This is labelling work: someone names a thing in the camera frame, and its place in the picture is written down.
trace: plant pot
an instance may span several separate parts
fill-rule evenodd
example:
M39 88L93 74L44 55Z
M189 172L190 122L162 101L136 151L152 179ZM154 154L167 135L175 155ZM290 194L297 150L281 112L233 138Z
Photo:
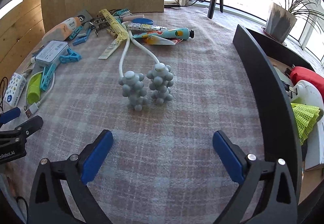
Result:
M272 38L282 43L294 27L297 18L286 9L272 3L269 9L269 16L265 32Z

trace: red object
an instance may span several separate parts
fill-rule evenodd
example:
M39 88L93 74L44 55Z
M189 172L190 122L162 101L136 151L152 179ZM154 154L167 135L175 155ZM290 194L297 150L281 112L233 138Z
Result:
M319 90L324 100L324 78L322 76L303 67L294 67L289 77L294 85L300 80L312 83Z

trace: blue gripper pad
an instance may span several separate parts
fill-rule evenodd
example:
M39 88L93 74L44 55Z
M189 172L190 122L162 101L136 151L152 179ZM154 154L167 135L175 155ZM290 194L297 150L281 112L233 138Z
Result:
M20 109L18 107L0 114L0 124L6 124L11 120L20 116Z
M112 133L109 130L103 130L93 143L83 149L79 161L82 183L86 185L95 179L112 144Z
M225 169L231 177L232 181L237 182L241 185L245 180L243 175L244 165L240 162L239 158L234 153L232 149L234 146L235 145L231 143L231 141L222 131L217 131L214 133L213 147L216 153L219 155L219 158L225 166Z

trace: usb connector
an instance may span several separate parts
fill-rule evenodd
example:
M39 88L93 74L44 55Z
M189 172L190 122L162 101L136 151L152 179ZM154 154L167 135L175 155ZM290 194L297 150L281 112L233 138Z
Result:
M38 106L40 105L39 102L34 102L30 107L29 109L25 112L26 113L26 116L28 118L30 118L31 116L33 116L37 111L38 111Z

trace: black cap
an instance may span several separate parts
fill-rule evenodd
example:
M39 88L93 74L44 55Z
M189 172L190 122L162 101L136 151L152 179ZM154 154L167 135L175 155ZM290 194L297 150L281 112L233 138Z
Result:
M194 37L195 37L195 32L194 32L194 30L190 30L190 31L189 31L189 36L190 36L191 38L194 38Z

